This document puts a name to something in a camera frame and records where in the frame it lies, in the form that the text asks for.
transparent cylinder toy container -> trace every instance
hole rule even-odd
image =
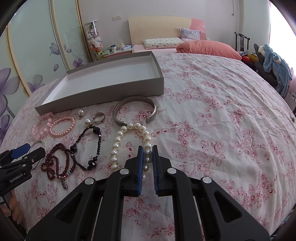
[[[100,59],[103,54],[103,45],[98,29],[96,27],[97,20],[84,24],[84,31],[88,43],[88,48],[91,53],[92,62]]]

gray box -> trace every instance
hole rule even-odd
[[[151,51],[110,57],[66,72],[35,106],[39,115],[164,94],[164,77]]]

silver screw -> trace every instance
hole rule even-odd
[[[212,182],[212,179],[210,178],[210,177],[203,177],[202,178],[202,181],[204,182],[204,183],[211,183]]]
[[[129,170],[128,169],[126,169],[126,168],[123,168],[123,169],[120,169],[120,174],[121,175],[126,175],[126,174],[128,174],[129,173]]]
[[[175,169],[175,168],[169,168],[169,169],[167,169],[167,172],[169,173],[169,174],[175,174],[176,172],[177,172],[177,170]]]
[[[89,178],[85,179],[84,182],[85,182],[86,185],[91,185],[91,184],[94,183],[94,180],[93,180],[93,178],[90,178],[90,177],[89,177]]]

metal bangle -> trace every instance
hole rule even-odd
[[[96,121],[95,119],[96,119],[98,116],[100,116],[100,115],[103,115],[103,118],[102,118],[101,120]],[[102,123],[102,122],[104,121],[104,119],[105,119],[105,115],[104,115],[103,112],[96,113],[96,114],[93,116],[93,122],[94,122],[95,124],[100,124],[100,123]]]
[[[41,141],[41,140],[36,141],[36,142],[30,147],[30,149],[28,150],[28,153],[27,153],[27,154],[30,153],[30,151],[32,150],[33,146],[35,146],[37,143],[42,143],[43,148],[44,148],[44,142],[43,142],[43,141]],[[39,162],[40,162],[41,160],[42,160],[42,159],[40,159],[40,160],[37,162],[37,165],[36,165],[34,168],[32,168],[32,170],[34,170],[34,169],[39,165]]]
[[[120,101],[116,106],[115,109],[113,111],[113,119],[115,120],[116,124],[118,124],[119,126],[127,126],[127,123],[125,121],[120,121],[116,118],[118,111],[120,110],[120,108],[122,106],[124,106],[125,104],[132,102],[132,101],[142,101],[145,103],[148,103],[150,105],[152,105],[152,107],[154,108],[152,114],[150,116],[148,116],[146,118],[146,124],[150,123],[152,120],[154,120],[155,116],[156,116],[156,105],[155,102],[147,97],[142,97],[142,96],[133,96],[133,97],[128,97],[122,101]]]

black bead bracelet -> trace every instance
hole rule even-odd
[[[96,156],[93,157],[92,160],[89,160],[88,161],[88,167],[85,167],[82,164],[77,162],[77,160],[76,160],[76,158],[74,156],[74,153],[77,152],[77,143],[80,141],[80,139],[83,137],[83,135],[85,134],[85,132],[88,129],[93,129],[93,133],[98,135],[99,140],[98,140],[98,149],[96,151]],[[89,170],[90,171],[91,169],[96,168],[96,161],[98,160],[98,156],[100,155],[100,150],[101,150],[101,140],[102,140],[102,137],[101,137],[100,128],[96,127],[96,126],[93,126],[93,125],[89,125],[89,127],[84,129],[82,134],[78,137],[77,141],[72,146],[70,146],[70,155],[71,155],[74,163],[77,166],[79,166],[82,170],[84,170],[84,171]]]

